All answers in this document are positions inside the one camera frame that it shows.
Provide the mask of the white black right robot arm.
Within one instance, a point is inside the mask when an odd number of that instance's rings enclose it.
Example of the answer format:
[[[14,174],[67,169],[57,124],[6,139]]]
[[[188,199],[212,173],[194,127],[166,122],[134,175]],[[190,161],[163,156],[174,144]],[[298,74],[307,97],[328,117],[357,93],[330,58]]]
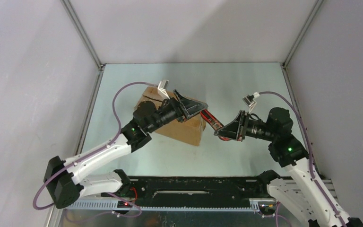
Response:
[[[253,120],[245,111],[214,135],[242,141],[252,137],[269,141],[273,160],[291,176],[300,192],[288,187],[280,175],[269,170],[261,173],[256,184],[260,197],[269,196],[282,203],[302,224],[308,227],[362,227],[359,218],[350,216],[332,196],[304,145],[292,134],[293,120],[287,109],[274,107],[266,122]]]

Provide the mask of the aluminium right corner post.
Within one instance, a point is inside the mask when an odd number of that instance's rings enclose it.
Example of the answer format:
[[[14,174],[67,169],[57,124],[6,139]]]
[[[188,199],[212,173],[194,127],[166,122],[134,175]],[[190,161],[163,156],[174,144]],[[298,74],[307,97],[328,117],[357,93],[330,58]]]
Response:
[[[307,31],[309,30],[310,26],[312,25],[315,17],[318,15],[321,7],[324,4],[324,0],[316,0],[315,3],[313,4],[307,18],[304,21],[303,26],[300,28],[299,33],[297,35],[297,37],[295,38],[287,56],[285,57],[282,66],[284,69],[288,68],[288,65],[290,64],[295,52],[297,51],[297,49],[299,48],[303,38],[305,37]]]

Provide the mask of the aluminium left corner post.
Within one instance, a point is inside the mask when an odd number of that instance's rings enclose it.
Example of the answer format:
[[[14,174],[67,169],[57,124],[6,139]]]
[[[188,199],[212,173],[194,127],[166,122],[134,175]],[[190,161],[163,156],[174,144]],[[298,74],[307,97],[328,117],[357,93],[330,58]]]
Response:
[[[92,44],[86,30],[84,29],[84,26],[77,14],[72,2],[70,0],[60,0],[60,2],[62,3],[66,13],[68,14],[70,21],[72,22],[72,24],[73,24],[77,34],[79,35],[81,42],[85,46],[88,54],[92,58],[95,66],[97,67],[98,70],[102,70],[104,64],[99,59],[98,54],[95,51],[93,44]]]

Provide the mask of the red black utility knife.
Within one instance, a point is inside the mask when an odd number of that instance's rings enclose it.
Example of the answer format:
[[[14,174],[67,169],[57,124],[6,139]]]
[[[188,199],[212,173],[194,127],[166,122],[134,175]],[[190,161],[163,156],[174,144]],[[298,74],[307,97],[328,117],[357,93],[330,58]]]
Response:
[[[204,109],[200,112],[202,119],[208,123],[214,131],[224,127],[224,125],[208,110]]]

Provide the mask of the aluminium corner post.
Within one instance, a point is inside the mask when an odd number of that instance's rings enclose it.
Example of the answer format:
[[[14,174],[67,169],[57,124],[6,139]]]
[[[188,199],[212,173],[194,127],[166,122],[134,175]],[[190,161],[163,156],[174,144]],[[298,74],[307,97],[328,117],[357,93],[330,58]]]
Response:
[[[307,31],[309,30],[310,26],[312,25],[315,17],[318,15],[321,7],[324,4],[324,0],[316,0],[315,3],[313,4],[307,18],[304,21],[303,26],[300,28],[299,33],[297,35],[297,37],[295,38],[287,56],[285,57],[282,66],[284,69],[288,68],[288,65],[290,64],[295,52],[297,51],[297,49],[299,48],[303,38],[305,37]]]
[[[95,51],[93,44],[92,44],[86,30],[84,29],[84,26],[77,14],[72,2],[70,0],[60,0],[60,2],[62,3],[66,13],[68,14],[70,21],[72,22],[72,24],[73,24],[77,34],[79,35],[81,42],[85,46],[88,54],[92,58],[95,66],[97,67],[98,70],[102,70],[104,64],[99,59],[98,54]]]

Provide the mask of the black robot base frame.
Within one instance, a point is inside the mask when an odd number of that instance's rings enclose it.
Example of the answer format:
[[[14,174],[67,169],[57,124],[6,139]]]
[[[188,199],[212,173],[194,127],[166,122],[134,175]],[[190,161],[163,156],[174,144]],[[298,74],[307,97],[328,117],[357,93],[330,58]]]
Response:
[[[130,176],[119,195],[142,211],[265,211],[277,203],[266,189],[276,178],[266,171],[251,177]]]

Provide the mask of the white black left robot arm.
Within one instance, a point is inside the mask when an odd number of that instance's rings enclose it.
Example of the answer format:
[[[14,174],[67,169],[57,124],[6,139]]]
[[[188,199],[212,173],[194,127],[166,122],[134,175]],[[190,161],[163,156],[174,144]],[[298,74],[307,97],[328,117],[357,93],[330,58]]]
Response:
[[[133,112],[129,123],[111,140],[86,153],[48,161],[44,176],[45,187],[58,209],[67,208],[79,198],[100,193],[115,193],[125,197],[130,192],[130,179],[123,170],[93,175],[92,173],[145,146],[152,139],[150,134],[177,120],[180,123],[207,109],[204,102],[182,96],[177,90],[174,97],[165,99],[160,106],[152,101],[142,101]]]

